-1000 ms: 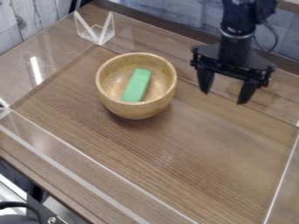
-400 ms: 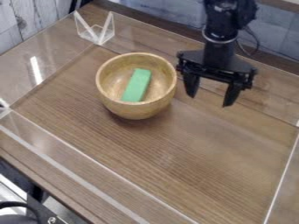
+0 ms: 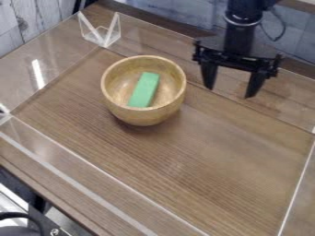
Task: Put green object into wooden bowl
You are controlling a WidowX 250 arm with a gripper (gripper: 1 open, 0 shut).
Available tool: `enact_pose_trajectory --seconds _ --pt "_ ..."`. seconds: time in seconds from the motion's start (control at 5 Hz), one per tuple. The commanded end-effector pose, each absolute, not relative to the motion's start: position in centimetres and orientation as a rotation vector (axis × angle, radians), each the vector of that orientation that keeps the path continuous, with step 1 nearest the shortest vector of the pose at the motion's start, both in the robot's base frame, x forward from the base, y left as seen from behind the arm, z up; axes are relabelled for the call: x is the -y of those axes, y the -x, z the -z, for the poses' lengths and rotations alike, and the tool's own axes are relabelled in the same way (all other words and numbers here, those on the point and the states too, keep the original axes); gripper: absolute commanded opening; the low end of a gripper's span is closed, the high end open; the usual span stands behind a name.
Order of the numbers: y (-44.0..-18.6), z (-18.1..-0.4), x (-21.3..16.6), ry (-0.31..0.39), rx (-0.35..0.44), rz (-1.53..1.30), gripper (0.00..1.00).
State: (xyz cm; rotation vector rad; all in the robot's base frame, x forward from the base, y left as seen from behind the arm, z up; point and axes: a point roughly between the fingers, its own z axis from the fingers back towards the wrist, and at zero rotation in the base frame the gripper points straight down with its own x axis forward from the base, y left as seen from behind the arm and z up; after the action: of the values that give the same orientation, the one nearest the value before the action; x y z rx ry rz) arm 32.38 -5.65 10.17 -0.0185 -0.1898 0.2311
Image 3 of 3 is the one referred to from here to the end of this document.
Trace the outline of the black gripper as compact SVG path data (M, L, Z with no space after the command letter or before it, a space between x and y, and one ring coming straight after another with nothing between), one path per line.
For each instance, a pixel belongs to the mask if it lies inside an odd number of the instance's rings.
M243 70L251 74L245 97L257 96L267 77L275 77L282 54L257 38L254 24L227 24L222 35L195 38L193 60L201 66L203 84L214 89L221 66Z

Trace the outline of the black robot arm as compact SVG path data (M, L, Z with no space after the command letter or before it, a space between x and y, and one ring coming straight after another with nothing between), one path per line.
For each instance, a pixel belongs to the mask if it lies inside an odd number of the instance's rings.
M201 66L203 85L214 89L221 66L250 73L245 97L258 95L267 79L278 75L283 55L255 39L263 12L281 0L229 0L225 36L195 38L193 60Z

